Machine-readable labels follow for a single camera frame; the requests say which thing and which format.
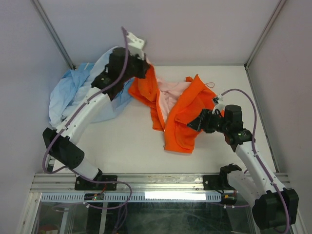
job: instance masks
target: light strip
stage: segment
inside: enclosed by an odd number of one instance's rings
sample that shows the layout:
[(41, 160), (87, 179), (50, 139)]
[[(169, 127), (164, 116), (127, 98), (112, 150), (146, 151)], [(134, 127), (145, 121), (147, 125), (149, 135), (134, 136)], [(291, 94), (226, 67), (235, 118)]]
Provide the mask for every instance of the light strip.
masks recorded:
[(207, 200), (206, 194), (182, 192), (145, 192), (145, 199), (172, 199), (172, 200)]

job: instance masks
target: light blue shirt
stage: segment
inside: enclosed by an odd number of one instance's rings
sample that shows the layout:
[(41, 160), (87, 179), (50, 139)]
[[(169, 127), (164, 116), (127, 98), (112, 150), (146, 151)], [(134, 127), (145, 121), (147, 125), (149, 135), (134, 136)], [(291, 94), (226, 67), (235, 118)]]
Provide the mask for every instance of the light blue shirt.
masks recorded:
[[(56, 85), (50, 95), (49, 117), (50, 124), (57, 127), (66, 117), (70, 116), (83, 100), (91, 83), (104, 70), (109, 62), (109, 55), (113, 49), (103, 54), (96, 63), (82, 63), (76, 70), (68, 70)], [(124, 83), (124, 88), (104, 106), (93, 122), (105, 121), (118, 116), (132, 100), (128, 94), (134, 78)]]

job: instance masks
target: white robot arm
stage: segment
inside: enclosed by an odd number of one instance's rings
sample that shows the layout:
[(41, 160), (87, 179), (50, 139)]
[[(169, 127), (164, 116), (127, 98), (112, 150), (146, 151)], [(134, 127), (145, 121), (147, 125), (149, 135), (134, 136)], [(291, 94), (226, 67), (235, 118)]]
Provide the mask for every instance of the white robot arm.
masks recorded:
[[(47, 152), (70, 170), (89, 180), (100, 180), (102, 171), (92, 165), (84, 156), (84, 152), (76, 146), (82, 133), (100, 110), (122, 90), (125, 81), (132, 77), (145, 78), (149, 68), (142, 50), (145, 41), (130, 32), (124, 34), (128, 50), (121, 47), (114, 49), (109, 57), (109, 64), (92, 82), (87, 95), (75, 111), (55, 130), (47, 128), (43, 132)], [(120, 80), (113, 84), (117, 77)]]
[(241, 107), (225, 105), (222, 95), (213, 98), (213, 102), (213, 110), (202, 110), (188, 126), (197, 131), (204, 130), (206, 133), (223, 133), (226, 143), (246, 165), (253, 182), (237, 165), (230, 164), (222, 167), (219, 177), (208, 184), (212, 183), (213, 187), (219, 190), (235, 188), (239, 191), (252, 207), (253, 218), (260, 229), (275, 228), (286, 223), (287, 230), (296, 220), (299, 201), (296, 191), (286, 189), (264, 161), (255, 143), (254, 133), (243, 128)]

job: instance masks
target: black clamp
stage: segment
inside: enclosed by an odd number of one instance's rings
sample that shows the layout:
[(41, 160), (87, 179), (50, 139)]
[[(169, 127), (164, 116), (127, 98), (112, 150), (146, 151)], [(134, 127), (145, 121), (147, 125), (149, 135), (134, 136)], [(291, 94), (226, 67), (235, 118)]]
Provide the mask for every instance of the black clamp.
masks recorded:
[[(93, 179), (94, 182), (97, 181), (117, 181), (117, 175), (103, 175), (102, 171), (99, 170), (96, 177)], [(106, 191), (116, 191), (117, 183), (109, 183), (109, 184), (99, 184), (99, 183), (92, 183), (90, 181), (84, 180), (80, 176), (77, 177), (75, 182), (75, 190), (77, 191), (99, 191), (105, 188)]]
[(220, 168), (218, 175), (203, 175), (204, 190), (215, 190), (223, 194), (224, 190), (235, 190), (228, 183), (228, 174), (233, 171), (241, 171), (242, 169), (236, 164), (230, 164)]

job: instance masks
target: pink cloth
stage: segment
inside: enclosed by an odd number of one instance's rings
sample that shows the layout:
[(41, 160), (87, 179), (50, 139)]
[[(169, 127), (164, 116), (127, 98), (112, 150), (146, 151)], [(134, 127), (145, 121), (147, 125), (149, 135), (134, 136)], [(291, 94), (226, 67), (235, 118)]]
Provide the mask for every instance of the pink cloth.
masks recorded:
[(157, 78), (157, 84), (160, 91), (159, 106), (161, 109), (162, 117), (166, 123), (168, 114), (175, 106), (181, 94), (190, 86), (190, 82), (166, 82)]

